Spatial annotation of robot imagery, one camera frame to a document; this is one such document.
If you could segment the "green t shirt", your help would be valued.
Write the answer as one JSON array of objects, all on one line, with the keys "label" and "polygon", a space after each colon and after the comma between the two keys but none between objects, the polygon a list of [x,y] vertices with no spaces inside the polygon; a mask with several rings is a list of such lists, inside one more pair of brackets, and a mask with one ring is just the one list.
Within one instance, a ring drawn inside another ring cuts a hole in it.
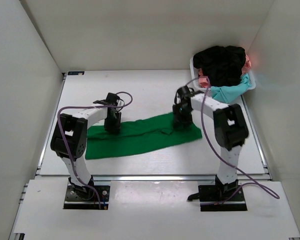
[{"label": "green t shirt", "polygon": [[86,160],[145,154],[200,140],[202,131],[193,123],[173,126],[173,113],[121,123],[120,132],[111,134],[101,125],[87,130]]}]

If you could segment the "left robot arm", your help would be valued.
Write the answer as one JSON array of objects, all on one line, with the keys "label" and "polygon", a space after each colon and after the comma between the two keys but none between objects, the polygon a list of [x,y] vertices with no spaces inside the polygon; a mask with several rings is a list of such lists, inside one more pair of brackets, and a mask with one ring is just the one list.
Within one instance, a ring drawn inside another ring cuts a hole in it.
[{"label": "left robot arm", "polygon": [[50,148],[66,165],[72,190],[84,201],[100,198],[84,158],[88,129],[104,121],[106,132],[118,134],[121,128],[122,102],[118,94],[109,92],[104,100],[96,100],[94,106],[81,107],[79,113],[66,114],[61,109],[57,114]]}]

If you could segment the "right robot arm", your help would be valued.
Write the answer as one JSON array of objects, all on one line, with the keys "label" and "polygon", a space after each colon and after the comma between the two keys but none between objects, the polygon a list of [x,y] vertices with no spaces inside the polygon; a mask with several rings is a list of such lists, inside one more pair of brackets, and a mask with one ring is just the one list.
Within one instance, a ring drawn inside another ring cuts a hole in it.
[{"label": "right robot arm", "polygon": [[189,127],[193,123],[192,111],[199,111],[202,116],[213,120],[214,136],[220,146],[221,157],[215,177],[214,195],[219,200],[226,200],[238,188],[236,168],[242,146],[249,136],[241,106],[219,102],[185,85],[176,91],[174,97],[173,127]]}]

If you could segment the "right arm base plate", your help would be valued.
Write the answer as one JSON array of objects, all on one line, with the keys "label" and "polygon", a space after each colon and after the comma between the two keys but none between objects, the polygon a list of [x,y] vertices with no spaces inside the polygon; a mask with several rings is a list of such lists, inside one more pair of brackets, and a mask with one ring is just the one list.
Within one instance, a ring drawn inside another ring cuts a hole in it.
[{"label": "right arm base plate", "polygon": [[198,192],[187,197],[188,202],[199,200],[201,212],[244,212],[248,210],[242,185],[238,180],[222,184],[199,184]]}]

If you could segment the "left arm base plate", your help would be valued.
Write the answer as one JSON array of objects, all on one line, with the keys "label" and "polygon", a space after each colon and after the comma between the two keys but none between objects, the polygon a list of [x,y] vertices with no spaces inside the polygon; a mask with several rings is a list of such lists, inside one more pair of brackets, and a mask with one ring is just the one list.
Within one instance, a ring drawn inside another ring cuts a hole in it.
[{"label": "left arm base plate", "polygon": [[109,209],[110,185],[95,185],[99,198],[91,189],[88,193],[76,190],[70,183],[65,192],[63,208],[65,210],[101,210]]}]

